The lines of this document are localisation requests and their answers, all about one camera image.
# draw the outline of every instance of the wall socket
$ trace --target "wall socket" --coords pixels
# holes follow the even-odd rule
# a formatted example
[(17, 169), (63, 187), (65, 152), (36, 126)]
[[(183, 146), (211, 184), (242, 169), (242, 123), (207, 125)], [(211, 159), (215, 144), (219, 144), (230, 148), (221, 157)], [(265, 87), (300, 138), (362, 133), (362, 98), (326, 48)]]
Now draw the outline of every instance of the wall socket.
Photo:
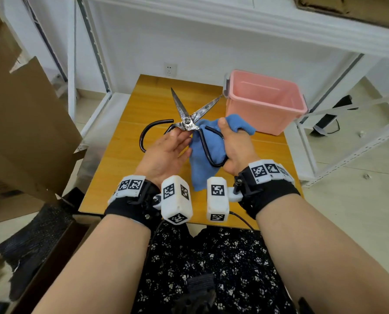
[(164, 63), (164, 72), (167, 77), (177, 77), (177, 64)]

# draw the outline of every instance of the blue towel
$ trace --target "blue towel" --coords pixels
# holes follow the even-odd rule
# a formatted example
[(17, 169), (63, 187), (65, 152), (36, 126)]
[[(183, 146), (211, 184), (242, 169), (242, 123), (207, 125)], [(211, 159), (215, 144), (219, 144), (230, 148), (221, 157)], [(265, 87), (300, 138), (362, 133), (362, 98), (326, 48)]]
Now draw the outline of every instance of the blue towel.
[[(243, 129), (250, 136), (255, 133), (255, 129), (244, 121), (239, 115), (229, 115), (226, 117), (229, 127), (232, 131), (237, 132), (238, 129)], [(220, 132), (218, 120), (209, 121), (200, 119), (196, 125), (203, 129), (206, 144), (208, 145), (210, 156), (215, 163), (221, 163), (225, 158), (225, 147), (223, 139), (213, 132), (205, 129), (205, 126), (210, 126)], [(190, 166), (192, 168), (192, 184), (195, 191), (204, 190), (207, 187), (208, 178), (214, 176), (219, 168), (210, 165), (203, 151), (202, 142), (198, 132), (193, 133), (190, 147), (193, 149), (190, 155)]]

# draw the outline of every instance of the pink storage box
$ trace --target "pink storage box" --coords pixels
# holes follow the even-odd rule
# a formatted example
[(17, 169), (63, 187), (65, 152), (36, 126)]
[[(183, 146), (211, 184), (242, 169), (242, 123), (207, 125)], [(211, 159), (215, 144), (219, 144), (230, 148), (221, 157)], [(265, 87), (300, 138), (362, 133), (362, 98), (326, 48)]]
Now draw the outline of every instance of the pink storage box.
[(306, 111), (297, 84), (257, 73), (232, 71), (227, 116), (236, 113), (257, 131), (278, 136)]

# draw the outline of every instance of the wristband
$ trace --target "wristband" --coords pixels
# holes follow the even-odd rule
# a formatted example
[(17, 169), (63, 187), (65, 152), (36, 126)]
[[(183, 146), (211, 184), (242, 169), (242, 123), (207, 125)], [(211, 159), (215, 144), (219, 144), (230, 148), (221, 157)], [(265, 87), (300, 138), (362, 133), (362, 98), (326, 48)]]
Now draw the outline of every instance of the wristband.
[(156, 204), (154, 197), (158, 194), (161, 194), (158, 186), (146, 180), (145, 176), (126, 176), (109, 199), (104, 215), (128, 217), (153, 232), (161, 221), (160, 211), (153, 207)]
[(288, 194), (299, 194), (292, 184), (295, 180), (273, 160), (250, 163), (235, 177), (235, 186), (243, 194), (240, 206), (253, 219), (267, 204)]

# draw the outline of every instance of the tiled floor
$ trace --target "tiled floor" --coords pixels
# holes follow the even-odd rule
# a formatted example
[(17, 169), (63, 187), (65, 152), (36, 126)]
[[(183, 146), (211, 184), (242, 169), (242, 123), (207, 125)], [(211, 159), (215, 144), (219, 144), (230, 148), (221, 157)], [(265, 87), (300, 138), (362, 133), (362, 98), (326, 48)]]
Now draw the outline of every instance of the tiled floor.
[[(361, 85), (350, 94), (354, 100), (370, 98)], [(81, 99), (77, 104), (79, 130), (97, 107), (98, 100)], [(379, 106), (348, 111), (338, 117), (341, 130), (329, 137), (312, 138), (310, 144), (318, 165), (326, 165), (356, 143), (359, 131), (369, 132), (389, 122)], [(67, 190), (73, 187), (77, 164)], [(368, 173), (371, 178), (364, 179)], [(389, 141), (333, 172), (309, 189), (305, 198), (343, 229), (389, 272)], [(27, 224), (31, 215), (0, 223), (0, 242)], [(202, 226), (192, 225), (196, 234)]]

